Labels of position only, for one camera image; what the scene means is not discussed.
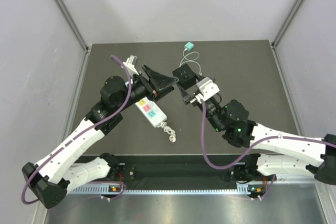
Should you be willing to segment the black cube adapter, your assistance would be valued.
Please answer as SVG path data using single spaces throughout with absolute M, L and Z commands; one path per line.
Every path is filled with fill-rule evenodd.
M 200 81 L 200 77 L 196 74 L 188 64 L 181 65 L 172 72 L 174 77 L 179 79 L 179 86 L 184 90 L 196 85 L 197 81 Z

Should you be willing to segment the white power strip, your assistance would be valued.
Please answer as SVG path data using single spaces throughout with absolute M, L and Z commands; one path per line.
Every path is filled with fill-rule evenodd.
M 129 98 L 128 104 L 135 105 L 153 127 L 160 127 L 161 123 L 167 120 L 166 114 L 154 101 L 147 97 L 143 97 L 137 103 L 132 103 L 131 98 Z

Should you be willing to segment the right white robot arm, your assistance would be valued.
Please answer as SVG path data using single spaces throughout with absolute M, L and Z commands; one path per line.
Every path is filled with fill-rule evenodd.
M 192 70 L 174 70 L 173 76 L 185 104 L 192 104 L 202 111 L 201 148 L 205 162 L 214 169 L 228 169 L 229 165 L 213 164 L 205 150 L 205 122 L 216 132 L 223 132 L 223 139 L 234 147 L 246 151 L 245 174 L 252 180 L 260 176 L 295 174 L 312 176 L 319 182 L 335 185 L 335 135 L 305 137 L 274 130 L 249 120 L 249 112 L 237 100 L 221 106 L 215 99 L 219 87 L 209 77 Z M 272 154 L 249 155 L 250 150 L 266 150 Z

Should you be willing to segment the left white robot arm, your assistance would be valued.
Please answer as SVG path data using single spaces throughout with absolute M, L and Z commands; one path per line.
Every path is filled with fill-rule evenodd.
M 57 206 L 71 191 L 97 179 L 120 180 L 116 157 L 103 153 L 94 160 L 73 166 L 92 145 L 107 136 L 123 119 L 121 112 L 148 98 L 157 101 L 173 91 L 177 77 L 160 74 L 147 65 L 147 74 L 109 77 L 100 90 L 100 100 L 77 128 L 50 154 L 36 163 L 28 162 L 22 172 L 26 184 L 46 209 Z

